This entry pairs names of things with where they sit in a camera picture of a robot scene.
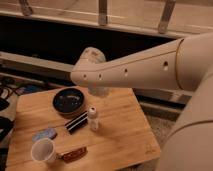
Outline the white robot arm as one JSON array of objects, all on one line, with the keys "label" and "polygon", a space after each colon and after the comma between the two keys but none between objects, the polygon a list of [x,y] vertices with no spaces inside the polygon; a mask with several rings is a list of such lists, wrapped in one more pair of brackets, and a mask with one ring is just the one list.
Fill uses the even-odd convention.
[{"label": "white robot arm", "polygon": [[213,32],[193,35],[110,62],[89,47],[71,80],[101,87],[191,91],[164,144],[156,171],[213,171]]}]

